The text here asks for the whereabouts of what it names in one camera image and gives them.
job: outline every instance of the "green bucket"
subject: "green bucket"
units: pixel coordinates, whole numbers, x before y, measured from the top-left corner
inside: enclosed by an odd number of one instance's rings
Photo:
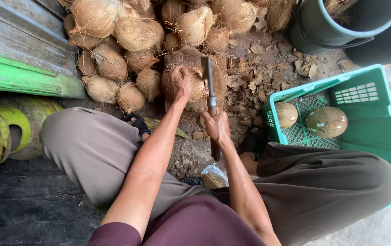
[[[391,26],[391,0],[359,0],[349,16],[350,24],[341,26],[330,17],[323,0],[299,0],[289,31],[290,41],[308,54],[369,42]]]

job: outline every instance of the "green plastic basket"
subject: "green plastic basket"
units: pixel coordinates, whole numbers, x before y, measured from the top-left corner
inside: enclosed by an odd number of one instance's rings
[[[275,102],[297,107],[299,119],[280,129]],[[306,127],[312,109],[331,105],[347,116],[348,127],[337,138],[315,137]],[[366,151],[391,164],[391,93],[382,65],[373,65],[324,80],[276,92],[262,108],[270,141],[320,148]]]

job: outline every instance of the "sandal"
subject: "sandal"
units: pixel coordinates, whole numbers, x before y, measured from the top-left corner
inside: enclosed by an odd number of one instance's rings
[[[139,129],[139,135],[142,135],[144,133],[151,134],[151,130],[148,128],[148,126],[145,124],[145,122],[137,116],[135,113],[127,114],[122,121],[130,122],[132,118],[136,118],[135,122],[132,122],[132,126]]]

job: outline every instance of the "gray pants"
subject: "gray pants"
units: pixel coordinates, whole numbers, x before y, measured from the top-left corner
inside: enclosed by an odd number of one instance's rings
[[[83,108],[52,114],[40,140],[44,155],[102,209],[116,198],[142,145],[137,128]],[[255,186],[283,246],[303,245],[391,204],[391,165],[365,152],[269,143],[258,176]],[[212,192],[165,173],[150,219],[191,195],[230,201],[228,188]]]

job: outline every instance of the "peeled coconut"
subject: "peeled coconut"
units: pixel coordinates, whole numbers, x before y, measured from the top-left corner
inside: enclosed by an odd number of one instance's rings
[[[174,32],[168,33],[163,40],[163,48],[167,53],[178,51],[180,49],[179,36]]]
[[[213,0],[212,11],[217,15],[218,23],[229,26],[240,14],[241,0]]]
[[[141,109],[144,103],[144,95],[133,82],[128,82],[119,89],[118,104],[127,113]]]
[[[122,47],[132,52],[153,47],[160,51],[165,33],[155,20],[122,18],[117,23],[114,36]]]
[[[317,137],[332,138],[346,131],[347,117],[340,109],[323,107],[313,109],[308,114],[306,125]]]
[[[177,34],[183,45],[197,46],[208,37],[215,22],[212,10],[208,6],[182,14],[176,23]]]
[[[229,48],[229,31],[227,27],[211,28],[203,45],[203,51],[210,54],[227,51]]]
[[[251,3],[242,3],[236,18],[226,26],[230,28],[230,35],[241,35],[249,31],[256,20],[257,8]]]
[[[71,46],[79,46],[83,49],[93,49],[103,40],[102,38],[93,37],[84,33],[70,33],[75,28],[74,15],[68,14],[63,20],[63,28],[65,29]]]
[[[119,52],[107,44],[100,44],[93,49],[98,72],[101,76],[114,81],[121,81],[127,77],[127,63]]]
[[[71,33],[105,38],[112,34],[121,9],[120,0],[75,0],[71,11],[76,25]]]
[[[126,50],[124,56],[127,59],[128,68],[133,72],[139,73],[144,69],[150,69],[151,66],[160,60],[154,57],[153,51],[144,50],[139,52],[131,52]]]
[[[162,21],[164,25],[172,30],[177,19],[186,12],[187,5],[180,0],[167,0],[162,5]]]
[[[97,102],[116,104],[119,89],[115,81],[100,75],[84,76],[82,80],[90,98]]]
[[[280,128],[286,128],[294,125],[297,121],[297,109],[287,102],[275,103],[276,114],[278,115]]]
[[[77,60],[78,69],[84,76],[96,73],[96,63],[90,50],[84,49]]]
[[[145,98],[152,101],[156,99],[161,91],[162,76],[152,69],[142,70],[136,78],[136,86],[144,94]]]

